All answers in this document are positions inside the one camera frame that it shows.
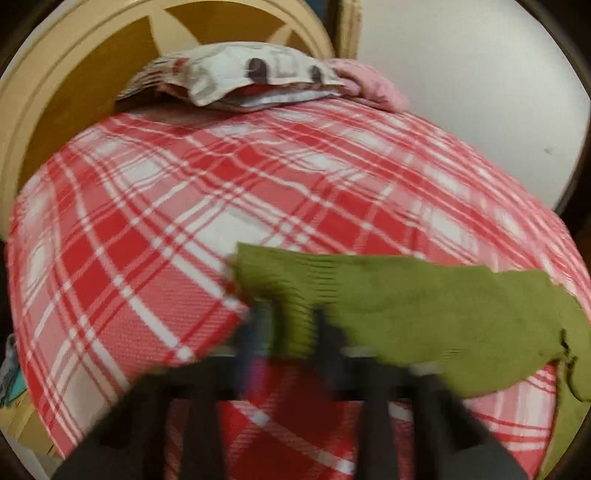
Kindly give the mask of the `green striped knit sweater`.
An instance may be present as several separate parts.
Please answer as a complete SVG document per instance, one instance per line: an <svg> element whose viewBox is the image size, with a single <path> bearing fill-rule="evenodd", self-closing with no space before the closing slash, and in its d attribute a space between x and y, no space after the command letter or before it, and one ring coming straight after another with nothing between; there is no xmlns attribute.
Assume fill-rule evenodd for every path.
<svg viewBox="0 0 591 480"><path fill-rule="evenodd" d="M555 363L556 417L541 476L567 452L589 411L590 300L542 270L240 243L233 272L243 295L276 306L287 329L280 353L291 358L311 355L312 312L322 307L353 342L389 364L439 364L465 398L507 389Z"/></svg>

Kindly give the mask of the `teal item beside bed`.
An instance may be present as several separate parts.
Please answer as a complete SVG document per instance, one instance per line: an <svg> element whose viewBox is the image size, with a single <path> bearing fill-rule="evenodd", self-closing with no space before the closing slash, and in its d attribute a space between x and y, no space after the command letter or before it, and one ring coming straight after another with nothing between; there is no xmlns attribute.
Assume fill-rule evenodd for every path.
<svg viewBox="0 0 591 480"><path fill-rule="evenodd" d="M0 405L9 407L26 390L27 386L20 367L16 337L10 334L5 343L5 356L1 364Z"/></svg>

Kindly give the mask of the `red plaid bed sheet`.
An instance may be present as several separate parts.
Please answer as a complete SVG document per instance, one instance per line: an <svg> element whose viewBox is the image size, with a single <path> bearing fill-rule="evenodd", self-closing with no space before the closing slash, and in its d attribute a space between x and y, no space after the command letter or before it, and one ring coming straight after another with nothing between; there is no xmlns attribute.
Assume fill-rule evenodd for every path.
<svg viewBox="0 0 591 480"><path fill-rule="evenodd" d="M69 454L143 372L233 333L238 244L542 270L590 300L566 227L472 147L412 114L341 99L228 115L173 104L100 121L16 199L7 242L18 353L42 424ZM332 407L302 358L224 405L235 479L348 479L358 408ZM527 475L553 433L548 363L469 407Z"/></svg>

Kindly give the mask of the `pink floral pillow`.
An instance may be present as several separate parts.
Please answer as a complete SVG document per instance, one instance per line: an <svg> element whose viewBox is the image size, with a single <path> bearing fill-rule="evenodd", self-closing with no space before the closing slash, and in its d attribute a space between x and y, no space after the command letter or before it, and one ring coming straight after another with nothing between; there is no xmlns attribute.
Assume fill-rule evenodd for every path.
<svg viewBox="0 0 591 480"><path fill-rule="evenodd" d="M384 75L375 68L354 59L332 58L325 60L339 77L342 95L363 105L391 112L409 110L410 101Z"/></svg>

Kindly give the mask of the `cream wooden headboard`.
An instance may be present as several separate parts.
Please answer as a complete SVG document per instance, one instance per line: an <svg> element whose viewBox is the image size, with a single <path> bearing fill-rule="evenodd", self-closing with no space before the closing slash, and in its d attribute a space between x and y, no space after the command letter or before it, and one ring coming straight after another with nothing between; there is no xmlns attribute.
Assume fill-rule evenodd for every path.
<svg viewBox="0 0 591 480"><path fill-rule="evenodd" d="M200 44L262 41L317 58L332 41L303 1L66 1L1 78L1 233L20 188L76 134L110 116L150 61Z"/></svg>

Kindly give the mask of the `grey patterned white pillow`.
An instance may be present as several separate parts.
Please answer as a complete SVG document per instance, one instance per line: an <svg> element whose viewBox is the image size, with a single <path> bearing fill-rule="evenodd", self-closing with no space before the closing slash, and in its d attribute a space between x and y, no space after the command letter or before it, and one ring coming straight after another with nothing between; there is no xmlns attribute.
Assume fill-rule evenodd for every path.
<svg viewBox="0 0 591 480"><path fill-rule="evenodd" d="M158 91L197 107L239 112L339 96L344 89L329 65L300 50L263 42L221 42L149 62L117 99Z"/></svg>

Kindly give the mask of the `beige curtain right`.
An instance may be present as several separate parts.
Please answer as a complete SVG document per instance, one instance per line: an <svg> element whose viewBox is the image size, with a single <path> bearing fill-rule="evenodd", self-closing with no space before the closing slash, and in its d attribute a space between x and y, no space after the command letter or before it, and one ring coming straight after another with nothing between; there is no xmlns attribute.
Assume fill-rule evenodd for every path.
<svg viewBox="0 0 591 480"><path fill-rule="evenodd" d="M358 58L362 20L361 0L339 0L335 27L335 54L339 58Z"/></svg>

